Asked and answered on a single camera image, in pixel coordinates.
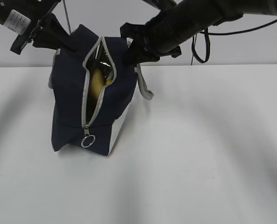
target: gray strap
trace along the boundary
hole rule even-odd
[[[138,75],[138,87],[139,87],[140,93],[142,94],[142,96],[145,99],[152,100],[152,98],[154,97],[154,94],[152,93],[152,91],[148,90],[148,86],[147,86],[147,83],[146,83],[146,81],[143,77],[142,69],[140,67],[140,64],[137,65],[137,67],[134,69],[134,71]]]

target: metal ring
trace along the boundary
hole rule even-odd
[[[84,145],[84,142],[85,142],[88,138],[93,138],[93,141],[92,141],[89,145],[85,146],[85,145]],[[92,145],[94,144],[95,139],[96,139],[95,135],[87,135],[87,136],[85,136],[84,139],[83,139],[83,141],[82,141],[82,147],[83,147],[83,148],[89,148],[90,146],[92,146]]]

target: label on robot arm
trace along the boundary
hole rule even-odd
[[[19,35],[23,35],[30,23],[31,20],[28,17],[17,12],[16,10],[12,10],[6,22],[4,23],[4,26],[18,33]]]

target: white wall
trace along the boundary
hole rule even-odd
[[[73,29],[82,23],[98,35],[118,36],[125,22],[143,24],[158,11],[141,0],[66,0]],[[59,21],[66,28],[62,4],[56,10]],[[256,27],[275,19],[272,16],[246,15],[243,19],[225,23],[211,31],[229,32]],[[10,52],[16,34],[0,25],[0,67],[49,66],[53,52],[28,45],[21,56]],[[277,63],[277,24],[250,34],[212,37],[212,54],[208,64]],[[177,59],[165,57],[157,64],[190,64],[191,40],[183,44],[183,55]],[[204,41],[198,39],[198,51],[204,55]]]

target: zipper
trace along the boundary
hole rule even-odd
[[[102,44],[104,47],[104,50],[108,56],[108,59],[111,63],[112,66],[112,70],[113,70],[113,79],[112,79],[112,83],[105,85],[102,87],[100,94],[98,96],[98,100],[96,103],[96,107],[94,110],[94,113],[90,119],[90,121],[87,123],[87,103],[88,103],[88,92],[89,92],[89,85],[90,85],[90,71],[86,68],[86,64],[88,59],[92,56],[92,54],[95,52],[95,50],[97,50],[98,46]],[[117,70],[116,70],[116,66],[114,64],[114,61],[109,53],[109,50],[107,48],[106,45],[106,41],[104,37],[101,37],[96,44],[94,45],[94,47],[91,49],[91,51],[88,53],[88,55],[86,56],[86,59],[83,62],[83,67],[87,70],[87,74],[86,74],[86,80],[85,80],[85,85],[84,85],[84,91],[83,91],[83,103],[82,103],[82,126],[84,129],[84,139],[82,141],[82,147],[90,147],[94,144],[96,137],[94,135],[90,135],[90,130],[89,127],[92,125],[92,123],[95,121],[96,117],[99,114],[100,108],[102,106],[102,102],[103,102],[103,97],[104,97],[104,91],[105,89],[110,86],[111,84],[114,83],[116,77],[117,77]],[[88,138],[92,138],[93,141],[88,145],[88,146],[84,146],[84,142],[88,139]]]
[[[85,141],[87,139],[91,139],[90,144],[85,143]],[[81,143],[82,147],[83,148],[89,148],[91,145],[94,144],[95,140],[96,140],[95,135],[90,135],[89,126],[85,125],[84,126],[84,138],[83,138],[82,143]]]

